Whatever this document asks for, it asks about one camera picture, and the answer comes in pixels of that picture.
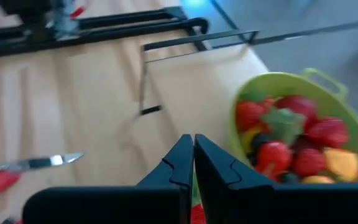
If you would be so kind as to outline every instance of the black metal rack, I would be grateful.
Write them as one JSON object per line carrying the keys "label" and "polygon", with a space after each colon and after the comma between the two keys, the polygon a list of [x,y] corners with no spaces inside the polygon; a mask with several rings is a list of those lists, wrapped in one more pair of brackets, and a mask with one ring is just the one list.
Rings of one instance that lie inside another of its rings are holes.
{"label": "black metal rack", "polygon": [[337,26],[331,26],[331,27],[323,27],[319,29],[311,29],[311,30],[305,30],[300,32],[293,32],[289,34],[283,34],[283,35],[276,35],[273,37],[264,37],[256,39],[257,34],[260,32],[259,30],[230,30],[225,32],[218,32],[215,34],[203,34],[203,35],[197,35],[197,36],[189,36],[184,37],[180,39],[174,39],[174,40],[166,40],[161,42],[155,42],[151,44],[145,44],[142,46],[142,61],[143,61],[143,68],[142,68],[142,75],[140,77],[140,92],[139,92],[139,114],[146,115],[149,113],[153,113],[156,111],[160,111],[162,109],[161,105],[153,106],[150,108],[144,108],[144,95],[145,95],[145,76],[147,74],[147,66],[146,66],[146,59],[145,59],[145,52],[148,50],[155,50],[155,49],[161,49],[164,47],[171,47],[181,44],[191,44],[191,43],[200,43],[205,40],[212,40],[212,39],[219,39],[224,37],[230,37],[237,35],[241,39],[240,42],[228,44],[228,45],[222,45],[216,48],[222,48],[222,47],[229,47],[233,45],[240,45],[240,44],[249,44],[249,45],[260,45],[260,44],[268,44],[272,42],[277,41],[283,41],[283,40],[290,40],[295,39],[299,37],[307,37],[310,35],[316,35],[316,34],[326,34],[326,33],[332,33],[332,32],[339,32],[344,30],[352,30],[352,29],[358,29],[358,21],[357,22],[351,22],[347,24],[341,24]]}
{"label": "black metal rack", "polygon": [[[150,22],[147,24],[109,28],[136,22]],[[0,29],[0,56],[35,52],[38,50],[56,49],[92,42],[120,39],[138,35],[155,34],[172,30],[184,30],[188,35],[196,35],[194,27],[200,27],[202,34],[208,31],[208,21],[203,18],[187,19],[181,7],[166,7],[154,11],[134,12],[114,16],[79,19],[80,36],[67,40],[48,40],[30,42],[26,40],[24,26]],[[201,42],[195,42],[198,50],[206,50]]]}

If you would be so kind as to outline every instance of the green bowl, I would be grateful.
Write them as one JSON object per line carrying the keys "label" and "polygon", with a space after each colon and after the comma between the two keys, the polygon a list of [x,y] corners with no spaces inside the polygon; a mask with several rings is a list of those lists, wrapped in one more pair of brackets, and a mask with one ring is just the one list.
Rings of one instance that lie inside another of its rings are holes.
{"label": "green bowl", "polygon": [[[317,75],[331,82],[338,88],[338,92],[332,93],[327,88],[311,81],[310,77],[312,75]],[[326,74],[313,68],[307,68],[301,75],[282,72],[270,72],[259,75],[249,80],[239,89],[231,108],[228,141],[231,154],[240,161],[248,166],[250,165],[246,157],[246,153],[250,149],[243,149],[240,144],[236,129],[235,108],[239,95],[254,89],[268,93],[274,98],[286,95],[302,95],[313,100],[316,103],[319,117],[335,116],[341,118],[348,125],[351,139],[343,148],[358,154],[358,115],[346,104],[348,95],[346,86]]]}

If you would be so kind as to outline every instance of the basket handle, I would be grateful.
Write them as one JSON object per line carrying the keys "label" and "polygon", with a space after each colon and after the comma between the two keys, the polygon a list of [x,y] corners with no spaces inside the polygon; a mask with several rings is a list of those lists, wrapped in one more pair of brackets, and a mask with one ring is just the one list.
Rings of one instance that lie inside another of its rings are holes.
{"label": "basket handle", "polygon": [[333,78],[323,72],[320,72],[319,70],[317,70],[315,68],[305,68],[301,73],[302,77],[309,78],[309,79],[312,75],[317,75],[317,76],[331,82],[338,89],[337,93],[333,93],[334,96],[336,96],[338,99],[340,99],[343,102],[346,101],[347,96],[349,95],[349,90],[347,89],[347,87],[345,85],[343,85],[342,83],[337,81],[335,78]]}

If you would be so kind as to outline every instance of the red object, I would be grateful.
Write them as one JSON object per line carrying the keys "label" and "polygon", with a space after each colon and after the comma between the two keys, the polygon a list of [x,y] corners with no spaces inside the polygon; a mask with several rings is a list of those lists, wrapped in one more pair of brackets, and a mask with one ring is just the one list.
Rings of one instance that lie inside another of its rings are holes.
{"label": "red object", "polygon": [[85,11],[85,7],[81,6],[77,10],[75,10],[73,13],[70,14],[70,18],[75,19],[79,15],[81,15],[84,11]]}
{"label": "red object", "polygon": [[266,108],[266,113],[268,113],[270,107],[274,105],[274,99],[271,96],[266,97],[264,100],[262,100],[261,104]]}
{"label": "red object", "polygon": [[326,168],[326,158],[317,149],[301,150],[296,156],[292,169],[300,177],[318,175],[318,172]]}
{"label": "red object", "polygon": [[349,140],[346,124],[335,117],[319,120],[306,130],[306,135],[318,144],[331,147],[341,147]]}
{"label": "red object", "polygon": [[274,165],[271,173],[286,170],[292,159],[292,152],[286,144],[280,141],[271,141],[263,144],[258,153],[258,165],[265,170],[271,164]]}
{"label": "red object", "polygon": [[206,224],[205,213],[202,204],[191,208],[191,224]]}
{"label": "red object", "polygon": [[277,173],[276,172],[269,172],[269,170],[267,170],[268,168],[265,167],[263,168],[262,166],[260,166],[259,164],[257,164],[254,169],[258,172],[260,172],[263,175],[266,175],[267,178],[269,178],[270,180],[279,183],[278,179],[277,179]]}
{"label": "red object", "polygon": [[291,149],[293,152],[300,152],[304,149],[317,149],[322,150],[323,146],[320,146],[317,144],[317,142],[314,142],[304,134],[300,135],[298,139],[292,144]]}
{"label": "red object", "polygon": [[5,192],[10,186],[14,185],[20,179],[20,176],[20,172],[0,170],[0,193]]}
{"label": "red object", "polygon": [[278,100],[275,103],[277,108],[288,108],[294,113],[303,114],[305,116],[305,123],[303,125],[306,128],[311,122],[316,119],[316,106],[314,102],[307,99],[304,96],[288,95]]}
{"label": "red object", "polygon": [[260,116],[265,114],[265,108],[255,102],[242,101],[238,102],[236,107],[236,124],[237,129],[247,131],[260,123]]}
{"label": "red object", "polygon": [[262,123],[262,132],[265,134],[270,134],[269,126],[266,123]]}

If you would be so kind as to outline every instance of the yellow fruit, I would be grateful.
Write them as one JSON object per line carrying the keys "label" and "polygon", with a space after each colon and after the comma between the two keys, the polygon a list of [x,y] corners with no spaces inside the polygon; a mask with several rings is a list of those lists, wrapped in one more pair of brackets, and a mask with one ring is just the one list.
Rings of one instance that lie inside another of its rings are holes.
{"label": "yellow fruit", "polygon": [[324,155],[327,170],[343,181],[351,182],[358,178],[358,155],[346,149],[326,148]]}
{"label": "yellow fruit", "polygon": [[258,125],[258,126],[255,126],[241,134],[241,136],[240,136],[241,146],[246,152],[251,151],[250,144],[251,144],[252,139],[254,138],[254,136],[256,134],[261,133],[261,132],[262,132],[262,127],[261,127],[261,125]]}
{"label": "yellow fruit", "polygon": [[302,180],[302,183],[304,183],[304,184],[333,184],[333,183],[335,183],[335,181],[333,181],[329,177],[315,175],[315,176],[305,177]]}

